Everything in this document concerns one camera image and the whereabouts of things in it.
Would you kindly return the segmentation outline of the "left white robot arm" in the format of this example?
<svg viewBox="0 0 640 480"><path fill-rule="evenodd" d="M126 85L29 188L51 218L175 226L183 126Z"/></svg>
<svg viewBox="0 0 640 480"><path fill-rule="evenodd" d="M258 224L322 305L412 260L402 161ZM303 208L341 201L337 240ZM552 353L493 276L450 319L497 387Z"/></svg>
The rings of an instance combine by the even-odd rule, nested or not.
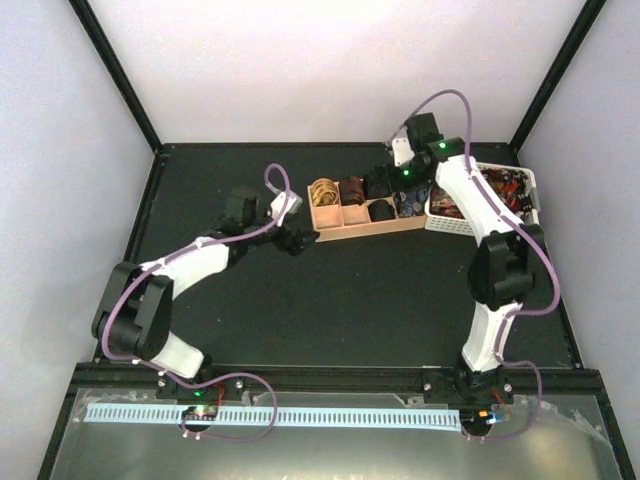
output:
<svg viewBox="0 0 640 480"><path fill-rule="evenodd" d="M302 199L275 191L264 206L258 194L235 188L214 228L160 259L121 262L109 277L94 316L91 333L104 354L138 360L179 376L179 386L193 399L214 388L205 355L171 331L173 303L205 278L237 264L252 248L272 244L291 256L302 253L319 233L295 225Z"/></svg>

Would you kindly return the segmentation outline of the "pile of patterned ties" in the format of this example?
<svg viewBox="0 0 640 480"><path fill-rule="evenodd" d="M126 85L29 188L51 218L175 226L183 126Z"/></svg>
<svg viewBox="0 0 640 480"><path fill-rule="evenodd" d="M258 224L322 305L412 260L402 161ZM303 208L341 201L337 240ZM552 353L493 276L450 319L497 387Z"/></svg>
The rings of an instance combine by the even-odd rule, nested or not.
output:
<svg viewBox="0 0 640 480"><path fill-rule="evenodd" d="M521 220L527 222L533 210L530 176L524 170L479 166L484 179L501 201ZM431 191L429 213L446 218L464 218L452 198L440 187Z"/></svg>

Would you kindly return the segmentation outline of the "yellow rolled tie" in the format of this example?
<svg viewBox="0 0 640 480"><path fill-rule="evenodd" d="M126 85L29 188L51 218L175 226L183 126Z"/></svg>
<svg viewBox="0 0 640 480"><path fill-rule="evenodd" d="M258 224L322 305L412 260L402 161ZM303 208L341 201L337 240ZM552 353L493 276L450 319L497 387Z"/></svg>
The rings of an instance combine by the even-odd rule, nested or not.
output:
<svg viewBox="0 0 640 480"><path fill-rule="evenodd" d="M311 203L313 207L335 205L339 203L339 189L329 178L315 180L311 187Z"/></svg>

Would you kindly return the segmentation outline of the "dark red rolled tie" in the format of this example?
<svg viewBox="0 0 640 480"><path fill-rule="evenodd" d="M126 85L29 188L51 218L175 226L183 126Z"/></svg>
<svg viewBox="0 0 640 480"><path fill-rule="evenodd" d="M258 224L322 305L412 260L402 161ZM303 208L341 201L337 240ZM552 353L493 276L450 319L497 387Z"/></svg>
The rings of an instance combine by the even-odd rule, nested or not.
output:
<svg viewBox="0 0 640 480"><path fill-rule="evenodd" d="M342 206L363 205L366 201L362 180L357 176L348 176L339 182L340 203Z"/></svg>

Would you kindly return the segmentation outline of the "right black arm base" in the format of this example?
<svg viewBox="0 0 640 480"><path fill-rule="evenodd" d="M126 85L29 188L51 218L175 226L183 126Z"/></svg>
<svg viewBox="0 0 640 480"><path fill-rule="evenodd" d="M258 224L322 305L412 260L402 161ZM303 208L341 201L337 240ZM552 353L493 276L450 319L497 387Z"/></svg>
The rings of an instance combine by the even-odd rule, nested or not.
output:
<svg viewBox="0 0 640 480"><path fill-rule="evenodd" d="M421 384L426 403L477 409L513 403L502 368L480 373L466 366L428 368L422 371Z"/></svg>

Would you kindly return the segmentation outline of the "black rolled tie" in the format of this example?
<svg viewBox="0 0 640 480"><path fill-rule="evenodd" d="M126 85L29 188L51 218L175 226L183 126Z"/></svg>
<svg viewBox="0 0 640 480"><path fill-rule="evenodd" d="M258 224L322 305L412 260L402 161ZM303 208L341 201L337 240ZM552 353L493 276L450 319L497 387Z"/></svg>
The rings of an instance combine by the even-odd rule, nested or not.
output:
<svg viewBox="0 0 640 480"><path fill-rule="evenodd" d="M370 172L363 177L362 184L367 200L386 198L392 195L387 173Z"/></svg>

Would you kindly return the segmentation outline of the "long black tie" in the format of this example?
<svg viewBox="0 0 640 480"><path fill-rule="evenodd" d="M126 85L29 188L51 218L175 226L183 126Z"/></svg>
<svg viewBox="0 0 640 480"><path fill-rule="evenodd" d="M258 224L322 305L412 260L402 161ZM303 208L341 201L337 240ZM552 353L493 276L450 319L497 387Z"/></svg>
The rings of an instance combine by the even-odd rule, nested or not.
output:
<svg viewBox="0 0 640 480"><path fill-rule="evenodd" d="M392 221L396 219L395 208L386 199L377 199L368 205L370 220L375 222Z"/></svg>

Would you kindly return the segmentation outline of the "wooden compartment tray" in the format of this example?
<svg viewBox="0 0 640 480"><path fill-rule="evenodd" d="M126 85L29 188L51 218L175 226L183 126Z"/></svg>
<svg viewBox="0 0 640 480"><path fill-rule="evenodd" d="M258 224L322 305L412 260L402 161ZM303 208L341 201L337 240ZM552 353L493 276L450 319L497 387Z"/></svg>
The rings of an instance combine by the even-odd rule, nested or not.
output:
<svg viewBox="0 0 640 480"><path fill-rule="evenodd" d="M396 219L373 223L368 213L368 205L373 200L367 200L363 205L342 206L335 205L313 207L311 203L311 185L307 186L310 218L313 230L320 236L317 243L347 240L352 238L374 236L388 233L398 233L409 230L424 229L426 216L399 218L396 213L393 197L386 197L390 205L395 208Z"/></svg>

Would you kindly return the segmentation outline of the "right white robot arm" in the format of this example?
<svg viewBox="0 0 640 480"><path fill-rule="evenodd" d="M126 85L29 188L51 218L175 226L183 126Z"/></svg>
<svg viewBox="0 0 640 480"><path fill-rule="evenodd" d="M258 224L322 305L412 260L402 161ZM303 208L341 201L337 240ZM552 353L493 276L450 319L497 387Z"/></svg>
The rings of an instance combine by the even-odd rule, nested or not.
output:
<svg viewBox="0 0 640 480"><path fill-rule="evenodd" d="M533 290L542 261L543 233L526 225L499 198L483 176L469 145L445 138L432 113L405 120L388 141L393 162L386 176L393 187L435 185L443 190L471 228L477 249L467 282L475 310L462 348L467 370L454 379L457 396L476 403L491 390L485 372L496 369L513 317Z"/></svg>

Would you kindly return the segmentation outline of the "black frame post right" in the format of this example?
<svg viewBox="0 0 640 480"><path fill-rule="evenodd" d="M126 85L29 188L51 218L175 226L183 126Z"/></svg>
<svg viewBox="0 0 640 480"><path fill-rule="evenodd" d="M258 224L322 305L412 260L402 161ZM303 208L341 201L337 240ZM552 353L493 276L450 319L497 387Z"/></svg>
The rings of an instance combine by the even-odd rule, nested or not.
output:
<svg viewBox="0 0 640 480"><path fill-rule="evenodd" d="M509 142L513 153L518 154L526 143L606 3L606 0L587 0L582 5Z"/></svg>

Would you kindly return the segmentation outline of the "white plastic basket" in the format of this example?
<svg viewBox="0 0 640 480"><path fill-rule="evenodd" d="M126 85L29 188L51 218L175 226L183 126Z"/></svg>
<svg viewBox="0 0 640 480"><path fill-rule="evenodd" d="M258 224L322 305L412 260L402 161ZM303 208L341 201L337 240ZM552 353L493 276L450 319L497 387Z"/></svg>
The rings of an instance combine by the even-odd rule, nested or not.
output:
<svg viewBox="0 0 640 480"><path fill-rule="evenodd" d="M526 168L477 163L486 182L501 201L526 225L539 223L540 202L534 173ZM473 237L473 231L452 198L433 186L425 204L425 229Z"/></svg>

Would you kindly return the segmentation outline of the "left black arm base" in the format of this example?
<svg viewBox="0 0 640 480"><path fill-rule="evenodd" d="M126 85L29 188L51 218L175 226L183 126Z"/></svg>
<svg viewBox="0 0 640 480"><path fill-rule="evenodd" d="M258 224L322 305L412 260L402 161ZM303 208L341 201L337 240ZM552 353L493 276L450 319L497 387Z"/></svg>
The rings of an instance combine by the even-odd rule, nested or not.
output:
<svg viewBox="0 0 640 480"><path fill-rule="evenodd" d="M194 378L183 379L189 387L185 387L167 374L157 375L154 380L156 397L175 400L177 403L215 403L218 400L233 400L242 393L246 383L238 372L219 366L203 367Z"/></svg>

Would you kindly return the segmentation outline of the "black frame post left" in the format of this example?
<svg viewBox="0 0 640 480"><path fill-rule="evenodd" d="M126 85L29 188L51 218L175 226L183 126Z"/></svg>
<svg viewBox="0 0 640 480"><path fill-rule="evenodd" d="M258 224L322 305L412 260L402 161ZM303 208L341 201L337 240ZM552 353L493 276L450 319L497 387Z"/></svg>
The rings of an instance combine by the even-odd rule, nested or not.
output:
<svg viewBox="0 0 640 480"><path fill-rule="evenodd" d="M69 0L68 3L124 100L146 143L154 154L158 153L162 149L163 143L90 2L87 0Z"/></svg>

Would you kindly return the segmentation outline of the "black frame post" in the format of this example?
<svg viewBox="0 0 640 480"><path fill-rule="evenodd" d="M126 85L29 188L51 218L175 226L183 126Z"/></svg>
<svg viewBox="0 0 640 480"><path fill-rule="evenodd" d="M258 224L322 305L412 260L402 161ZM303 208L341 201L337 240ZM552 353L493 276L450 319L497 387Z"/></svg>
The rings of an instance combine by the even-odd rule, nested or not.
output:
<svg viewBox="0 0 640 480"><path fill-rule="evenodd" d="M146 143L154 154L158 153L162 149L163 143L90 2L87 0L69 0L68 3L124 100Z"/></svg>
<svg viewBox="0 0 640 480"><path fill-rule="evenodd" d="M526 143L606 3L606 0L587 0L582 5L509 142L513 153L518 154Z"/></svg>

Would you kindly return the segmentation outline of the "blue patterned rolled tie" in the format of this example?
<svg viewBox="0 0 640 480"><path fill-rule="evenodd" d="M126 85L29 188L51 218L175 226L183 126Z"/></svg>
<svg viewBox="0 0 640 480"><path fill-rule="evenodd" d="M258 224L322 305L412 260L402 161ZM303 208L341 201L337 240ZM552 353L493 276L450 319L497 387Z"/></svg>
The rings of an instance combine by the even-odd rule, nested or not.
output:
<svg viewBox="0 0 640 480"><path fill-rule="evenodd" d="M430 188L419 187L393 193L393 201L399 218L425 215L425 205Z"/></svg>

